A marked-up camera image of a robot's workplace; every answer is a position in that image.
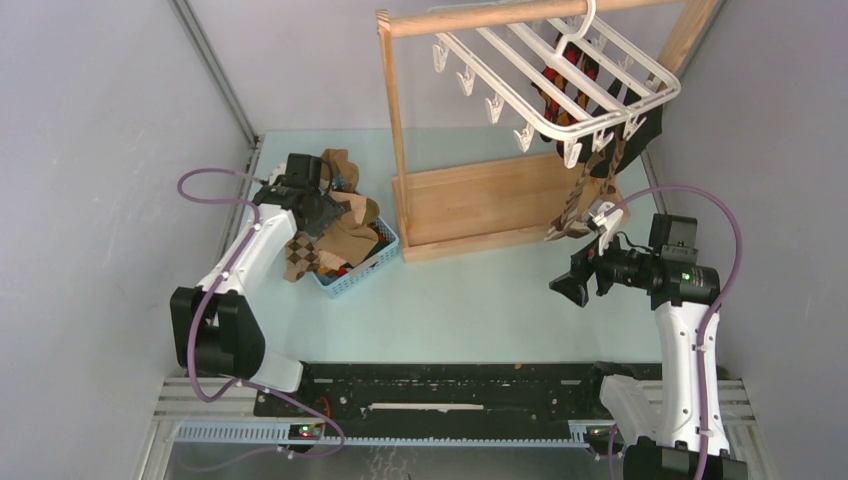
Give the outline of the white plastic clip hanger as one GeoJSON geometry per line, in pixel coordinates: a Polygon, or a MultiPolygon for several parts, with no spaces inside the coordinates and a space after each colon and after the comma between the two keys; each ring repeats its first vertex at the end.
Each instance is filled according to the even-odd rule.
{"type": "Polygon", "coordinates": [[[506,26],[525,47],[517,50],[489,26],[476,33],[520,72],[547,103],[536,107],[515,84],[475,54],[451,32],[437,34],[432,48],[434,69],[441,73],[455,56],[464,68],[457,72],[459,88],[471,96],[477,82],[492,93],[484,111],[490,124],[511,108],[525,122],[514,131],[518,148],[528,151],[537,136],[562,145],[566,168],[583,154],[600,152],[621,137],[632,139],[646,125],[649,113],[675,99],[681,91],[677,76],[597,16],[597,4],[571,18],[547,18],[558,37],[544,40],[539,21],[506,26]]]}

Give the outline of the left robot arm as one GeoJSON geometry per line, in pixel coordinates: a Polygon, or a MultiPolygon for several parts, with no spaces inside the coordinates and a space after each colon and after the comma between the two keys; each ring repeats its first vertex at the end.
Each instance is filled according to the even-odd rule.
{"type": "Polygon", "coordinates": [[[277,402],[292,416],[304,416],[316,403],[315,388],[302,379],[305,365],[268,346],[266,321],[250,299],[275,258],[299,234],[320,237],[343,213],[332,198],[336,168],[329,160],[293,153],[250,198],[185,199],[207,205],[237,205],[249,218],[218,263],[193,287],[177,288],[170,299],[171,324],[178,362],[194,384],[199,374],[278,390],[277,402]]]}

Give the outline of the brown striped sock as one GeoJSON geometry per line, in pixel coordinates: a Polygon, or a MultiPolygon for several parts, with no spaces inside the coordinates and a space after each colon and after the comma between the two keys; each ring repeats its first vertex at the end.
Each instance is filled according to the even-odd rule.
{"type": "Polygon", "coordinates": [[[622,199],[617,176],[619,167],[624,163],[627,141],[623,138],[623,128],[615,131],[613,139],[601,151],[594,152],[585,165],[583,196],[586,198],[585,213],[596,202],[622,199]]]}
{"type": "Polygon", "coordinates": [[[589,233],[582,213],[586,208],[586,198],[583,196],[585,182],[585,166],[569,193],[562,213],[555,217],[547,230],[545,241],[555,241],[564,237],[580,238],[589,233]]]}

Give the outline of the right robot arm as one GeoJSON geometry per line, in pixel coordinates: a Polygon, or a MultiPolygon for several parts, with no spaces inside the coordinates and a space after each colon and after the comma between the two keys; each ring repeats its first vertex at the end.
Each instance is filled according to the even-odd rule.
{"type": "Polygon", "coordinates": [[[647,293],[661,345],[662,404],[655,409],[639,381],[613,374],[583,388],[583,408],[596,418],[612,414],[624,441],[626,479],[746,479],[748,466],[732,457],[720,410],[719,315],[711,309],[720,277],[697,263],[697,222],[655,215],[641,251],[621,246],[622,217],[619,211],[589,217],[597,238],[572,255],[569,272],[549,287],[580,307],[588,303],[591,278],[600,296],[616,284],[647,293]]]}

